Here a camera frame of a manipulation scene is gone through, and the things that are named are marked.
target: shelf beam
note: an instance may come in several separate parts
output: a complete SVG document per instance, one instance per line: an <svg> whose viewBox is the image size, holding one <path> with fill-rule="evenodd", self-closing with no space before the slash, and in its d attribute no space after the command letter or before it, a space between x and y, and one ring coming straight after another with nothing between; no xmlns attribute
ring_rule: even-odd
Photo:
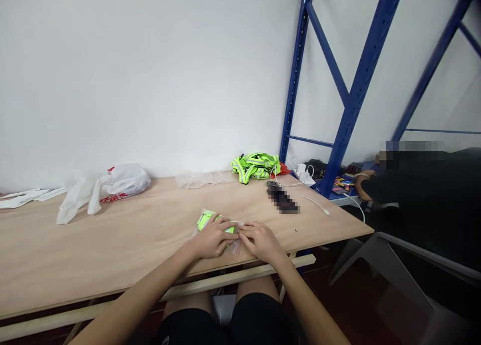
<svg viewBox="0 0 481 345"><path fill-rule="evenodd" d="M481 46L479 43L477 43L476 39L474 36L471 34L471 32L467 29L467 27L464 25L464 23L461 21L459 22L459 30L464 34L466 39L469 41L471 44L472 48L476 51L477 55L481 57Z"/></svg>
<svg viewBox="0 0 481 345"><path fill-rule="evenodd" d="M319 44L321 45L322 52L324 53L324 57L326 57L327 65L331 70L332 78L334 79L334 83L336 84L337 91L339 91L339 96L341 96L342 103L344 107L346 107L348 105L349 93L347 92L346 84L344 83L344 80L341 75L341 71L337 66L337 62L331 51L331 47L327 42L326 35L322 30L321 23L317 18L316 11L312 6L312 2L306 3L306 11L309 15L309 19L311 20L311 24L314 29L314 32L317 35L317 39L319 40Z"/></svg>
<svg viewBox="0 0 481 345"><path fill-rule="evenodd" d="M421 129L406 129L405 131L441 132L441 133L462 133L462 134L470 134L470 135L481 135L481 132L476 132L476 131L421 130Z"/></svg>
<svg viewBox="0 0 481 345"><path fill-rule="evenodd" d="M304 138L304 137L297 137L297 136L291 136L291 135L289 135L288 137L289 137L290 139L293 139L293 140L299 140L299 141L309 142L309 143L313 143L313 144L321 145L321 146L326 146L326 147L333 147L333 146L334 146L334 144L329 143L329 142L311 140L311 139L307 139L307 138Z"/></svg>

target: ziplock bag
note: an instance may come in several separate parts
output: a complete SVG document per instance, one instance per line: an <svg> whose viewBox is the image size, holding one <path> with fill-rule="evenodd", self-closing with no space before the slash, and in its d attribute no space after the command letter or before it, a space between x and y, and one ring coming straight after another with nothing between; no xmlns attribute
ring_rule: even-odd
<svg viewBox="0 0 481 345"><path fill-rule="evenodd" d="M214 211L210 211L210 210L206 210L206 209L202 209L202 213L200 215L200 218L199 220L197 221L197 228L195 229L194 231L194 236L199 232L199 231L202 231L202 229L207 225L207 223L209 222L210 218L212 217L212 215L214 215L215 212ZM237 225L236 226L233 226L233 227L229 227L227 230L225 230L226 232L230 232L230 233L234 233L234 234L237 234L238 232L238 227L239 225L242 226L244 225L243 222L240 222L240 221L232 221L232 222L236 222ZM227 246L227 248L224 250L224 252L227 252L227 253L231 253L231 254L234 254L234 255L239 255L239 251L241 250L241 245L242 245L242 240L239 238L237 240L234 240L234 242L232 244L230 244L229 246Z"/></svg>
<svg viewBox="0 0 481 345"><path fill-rule="evenodd" d="M188 170L175 175L175 181L179 188L196 189L204 185L216 185L219 183L234 182L229 171L215 170L212 172L190 172Z"/></svg>
<svg viewBox="0 0 481 345"><path fill-rule="evenodd" d="M57 224L68 223L87 202L87 213L93 215L99 212L100 203L137 195L151 184L147 171L136 163L114 166L106 174L86 172L76 176L75 180L75 185L67 192L60 205Z"/></svg>

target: table top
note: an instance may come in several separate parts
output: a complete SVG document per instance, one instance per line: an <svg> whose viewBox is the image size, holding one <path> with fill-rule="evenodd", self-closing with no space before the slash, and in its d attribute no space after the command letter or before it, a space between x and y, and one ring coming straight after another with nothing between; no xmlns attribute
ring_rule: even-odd
<svg viewBox="0 0 481 345"><path fill-rule="evenodd" d="M280 182L297 180L282 176ZM266 181L185 190L173 177L152 180L137 196L102 204L94 216L84 206L66 225L56 224L65 195L0 210L0 318L129 288L193 236L203 207L232 220L264 222L286 252L373 232L307 186L285 190L300 206L299 214L280 214ZM331 216L300 195L320 203ZM224 253L198 261L188 275L253 260L242 246L237 256Z"/></svg>

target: person's hand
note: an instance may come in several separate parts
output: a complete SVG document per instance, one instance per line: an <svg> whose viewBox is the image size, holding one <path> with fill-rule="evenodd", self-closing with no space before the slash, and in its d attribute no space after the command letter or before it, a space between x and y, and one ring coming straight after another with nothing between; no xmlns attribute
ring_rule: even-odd
<svg viewBox="0 0 481 345"><path fill-rule="evenodd" d="M214 214L207 225L189 241L196 258L219 257L225 248L239 238L239 235L225 232L229 227L237 223L230 222L227 217L219 217Z"/></svg>
<svg viewBox="0 0 481 345"><path fill-rule="evenodd" d="M239 237L253 255L274 268L289 260L272 230L261 222L246 222L240 226Z"/></svg>
<svg viewBox="0 0 481 345"><path fill-rule="evenodd" d="M376 171L374 171L374 170L364 170L364 171L361 171L361 173L365 173L368 176L372 176L372 175L376 174Z"/></svg>

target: blue metal shelf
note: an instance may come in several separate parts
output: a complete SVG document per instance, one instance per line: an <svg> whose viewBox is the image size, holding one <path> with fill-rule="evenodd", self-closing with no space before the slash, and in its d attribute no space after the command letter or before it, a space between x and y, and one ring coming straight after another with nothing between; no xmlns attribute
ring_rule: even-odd
<svg viewBox="0 0 481 345"><path fill-rule="evenodd" d="M409 125L409 121L411 121L414 112L416 111L419 102L421 101L422 95L426 91L429 82L434 75L434 72L437 69L437 66L441 62L444 53L446 52L449 44L451 43L454 34L459 29L461 33L464 34L466 39L469 41L473 49L476 51L478 56L481 57L481 47L476 42L474 37L472 36L471 32L466 28L466 26L462 23L462 18L466 14L469 5L471 4L472 0L458 0L454 12L452 13L444 31L439 39L436 48L434 49L431 58L429 59L426 68L414 90L411 99L404 111L404 114L401 117L401 121L397 125L394 134L392 135L392 141L400 141L404 131L418 131L418 132L442 132L442 133L459 133L459 134L481 134L481 132L473 132L473 131L450 131L450 130L422 130L422 129L408 129L407 126Z"/></svg>
<svg viewBox="0 0 481 345"><path fill-rule="evenodd" d="M329 198L329 195L332 191L334 180L336 179L338 169L341 166L342 159L356 124L359 111L361 110L367 90L369 89L372 75L376 68L379 55L381 54L384 41L389 32L392 19L396 13L398 3L399 0L379 0L366 42L364 44L361 59L359 60L356 74L354 76L351 90L348 92L327 38L322 30L321 23L312 5L312 0L301 1L296 44L294 46L294 57L291 68L291 79L289 82L289 91L287 95L286 113L284 116L284 126L282 129L279 160L284 163L286 162L286 155L290 139L332 147L331 156L329 157L328 167L323 180L311 186L326 198ZM324 56L326 57L329 69L339 91L339 96L341 97L344 105L341 123L333 144L291 135L294 106L296 103L299 75L301 72L302 56L304 53L304 45L306 43L309 19L311 20L314 32L319 40Z"/></svg>

